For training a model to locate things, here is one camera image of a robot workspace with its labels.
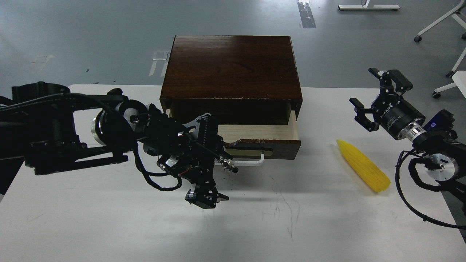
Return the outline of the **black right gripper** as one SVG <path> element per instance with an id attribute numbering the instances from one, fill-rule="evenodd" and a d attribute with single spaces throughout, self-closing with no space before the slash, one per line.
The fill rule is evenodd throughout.
<path id="1" fill-rule="evenodd" d="M 377 131 L 381 126 L 395 140 L 401 140 L 401 131 L 412 122 L 423 124 L 426 117 L 410 103 L 403 99 L 403 94 L 413 89 L 413 84 L 399 70 L 378 70 L 369 68 L 379 80 L 379 95 L 366 108 L 357 98 L 350 98 L 356 116 L 354 120 L 369 132 Z M 374 121 L 366 114 L 373 114 Z"/>

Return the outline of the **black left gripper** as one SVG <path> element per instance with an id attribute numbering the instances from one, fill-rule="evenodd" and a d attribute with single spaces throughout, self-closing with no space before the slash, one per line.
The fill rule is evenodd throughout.
<path id="1" fill-rule="evenodd" d="M 169 175 L 196 185 L 186 193 L 186 201 L 202 209 L 214 209 L 217 202 L 229 200 L 216 189 L 215 161 L 234 174 L 239 169 L 225 151 L 223 138 L 218 135 L 218 121 L 211 114 L 198 116 L 182 127 L 176 137 L 177 147 L 162 154 L 157 164 Z"/>

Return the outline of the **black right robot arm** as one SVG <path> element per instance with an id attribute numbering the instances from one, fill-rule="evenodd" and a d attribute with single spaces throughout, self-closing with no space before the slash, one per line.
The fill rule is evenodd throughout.
<path id="1" fill-rule="evenodd" d="M 409 172 L 421 188 L 433 192 L 450 192 L 465 203 L 465 145 L 457 141 L 453 130 L 453 115 L 439 111 L 429 122 L 403 94 L 413 84 L 399 71 L 368 70 L 379 80 L 379 95 L 366 108 L 358 99 L 351 98 L 355 107 L 355 121 L 372 132 L 382 127 L 395 140 L 409 139 L 415 152 L 422 153 L 412 159 Z"/>

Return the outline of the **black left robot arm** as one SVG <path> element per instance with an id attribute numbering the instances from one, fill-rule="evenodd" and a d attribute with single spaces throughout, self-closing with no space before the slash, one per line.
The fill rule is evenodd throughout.
<path id="1" fill-rule="evenodd" d="M 213 177 L 214 162 L 238 172 L 209 113 L 187 124 L 154 104 L 144 105 L 114 88 L 105 95 L 71 92 L 53 83 L 13 86 L 1 97 L 1 160 L 21 159 L 36 175 L 128 161 L 153 188 L 171 192 L 185 179 L 185 200 L 214 209 L 229 197 Z"/>

